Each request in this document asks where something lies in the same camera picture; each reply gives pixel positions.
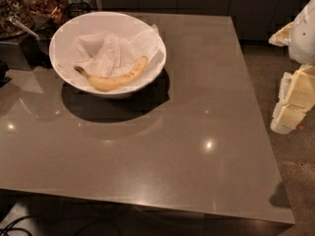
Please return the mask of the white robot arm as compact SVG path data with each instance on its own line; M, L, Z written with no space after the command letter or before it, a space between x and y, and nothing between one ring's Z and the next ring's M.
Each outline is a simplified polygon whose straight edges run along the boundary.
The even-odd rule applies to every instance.
M287 46L289 58L300 65L293 74L283 74L271 122L272 131L289 134L315 105L315 0L310 0L269 42Z

